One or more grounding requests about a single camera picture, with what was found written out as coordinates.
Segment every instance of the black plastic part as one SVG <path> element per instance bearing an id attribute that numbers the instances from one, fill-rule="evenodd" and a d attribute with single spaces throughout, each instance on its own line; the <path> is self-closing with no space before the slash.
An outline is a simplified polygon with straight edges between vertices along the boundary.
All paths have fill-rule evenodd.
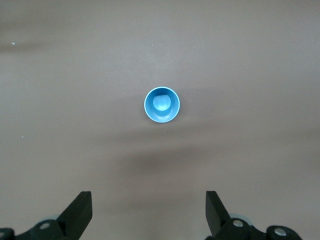
<path id="1" fill-rule="evenodd" d="M 82 191 L 56 220 L 41 221 L 17 236 L 11 228 L 0 228 L 0 240 L 78 240 L 91 218 L 91 192 Z"/>
<path id="2" fill-rule="evenodd" d="M 270 226 L 264 233 L 242 219 L 230 218 L 215 191 L 206 192 L 205 216 L 212 234 L 206 240 L 302 240 L 295 231 L 285 226 Z M 239 224 L 235 221 L 241 221 L 241 226 L 237 226 Z M 285 235 L 277 234 L 275 229 L 281 229 Z"/>
<path id="3" fill-rule="evenodd" d="M 56 219 L 64 235 L 78 240 L 92 218 L 91 192 L 83 191 Z"/>
<path id="4" fill-rule="evenodd" d="M 275 229 L 282 229 L 285 231 L 285 236 L 276 234 Z M 266 230 L 267 239 L 269 240 L 302 240 L 300 236 L 292 229 L 285 226 L 270 226 Z"/>
<path id="5" fill-rule="evenodd" d="M 215 236 L 220 231 L 220 228 L 230 219 L 229 213 L 215 191 L 206 192 L 205 217 L 212 236 Z"/>

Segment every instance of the blue cup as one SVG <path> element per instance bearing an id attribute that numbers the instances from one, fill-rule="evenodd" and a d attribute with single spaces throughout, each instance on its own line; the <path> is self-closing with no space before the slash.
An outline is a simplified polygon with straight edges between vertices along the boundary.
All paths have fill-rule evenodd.
<path id="1" fill-rule="evenodd" d="M 167 123 L 174 119 L 180 109 L 178 95 L 166 86 L 152 89 L 145 97 L 144 110 L 157 123 Z"/>

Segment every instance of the gray surface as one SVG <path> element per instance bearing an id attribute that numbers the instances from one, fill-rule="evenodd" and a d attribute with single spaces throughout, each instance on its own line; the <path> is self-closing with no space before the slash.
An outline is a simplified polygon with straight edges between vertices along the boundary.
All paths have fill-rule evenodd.
<path id="1" fill-rule="evenodd" d="M 83 240 L 202 240 L 216 190 L 318 239 L 319 23 L 316 0 L 1 1 L 0 226 L 90 190 Z M 180 96 L 167 124 L 157 86 Z"/>

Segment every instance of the blue bowl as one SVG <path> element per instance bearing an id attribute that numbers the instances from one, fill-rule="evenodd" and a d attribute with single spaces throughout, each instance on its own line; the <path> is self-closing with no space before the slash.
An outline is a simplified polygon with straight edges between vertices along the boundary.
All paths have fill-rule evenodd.
<path id="1" fill-rule="evenodd" d="M 157 123 L 167 123 L 174 119 L 180 109 L 178 95 L 166 86 L 152 89 L 145 97 L 144 110 Z"/>

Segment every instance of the blue plastic cup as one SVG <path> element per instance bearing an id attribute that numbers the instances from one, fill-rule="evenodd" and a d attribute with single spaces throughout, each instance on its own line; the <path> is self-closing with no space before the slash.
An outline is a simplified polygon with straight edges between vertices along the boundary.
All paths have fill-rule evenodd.
<path id="1" fill-rule="evenodd" d="M 180 100 L 175 91 L 166 86 L 152 89 L 145 97 L 144 110 L 157 123 L 167 123 L 174 119 L 180 109 Z"/>

